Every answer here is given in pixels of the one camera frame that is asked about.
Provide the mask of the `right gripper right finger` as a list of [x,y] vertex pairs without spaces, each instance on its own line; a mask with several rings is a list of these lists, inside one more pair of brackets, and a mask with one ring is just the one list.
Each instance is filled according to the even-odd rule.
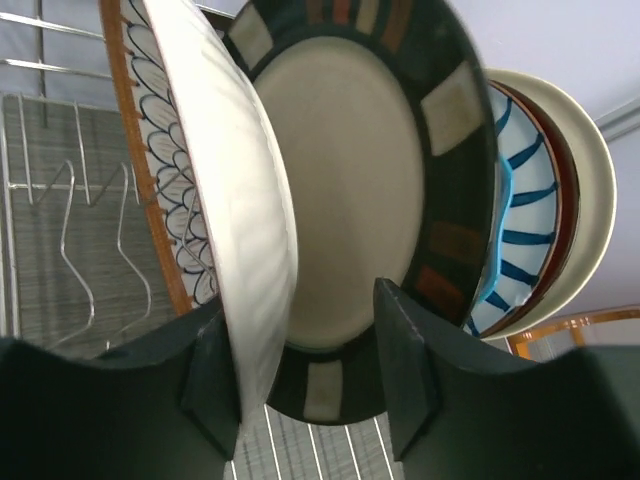
[[394,458],[409,479],[635,479],[639,350],[526,360],[373,289]]

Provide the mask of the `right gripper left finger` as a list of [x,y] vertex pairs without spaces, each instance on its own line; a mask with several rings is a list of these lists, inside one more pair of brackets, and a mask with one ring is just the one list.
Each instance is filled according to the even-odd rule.
[[219,300],[91,360],[1,342],[5,479],[220,479],[239,423]]

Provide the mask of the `brown floral pattern plate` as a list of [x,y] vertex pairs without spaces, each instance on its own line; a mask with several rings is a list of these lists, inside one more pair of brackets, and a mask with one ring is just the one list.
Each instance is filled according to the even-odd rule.
[[253,85],[190,1],[104,1],[111,75],[171,300],[218,295],[241,417],[267,401],[298,276],[292,198]]

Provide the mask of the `black rimmed beige plate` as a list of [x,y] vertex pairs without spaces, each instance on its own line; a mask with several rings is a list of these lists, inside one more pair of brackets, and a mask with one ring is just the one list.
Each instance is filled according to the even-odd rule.
[[373,287],[455,326],[494,237],[488,85],[446,1],[249,1],[224,36],[275,131],[299,272],[268,402],[344,425],[385,408]]

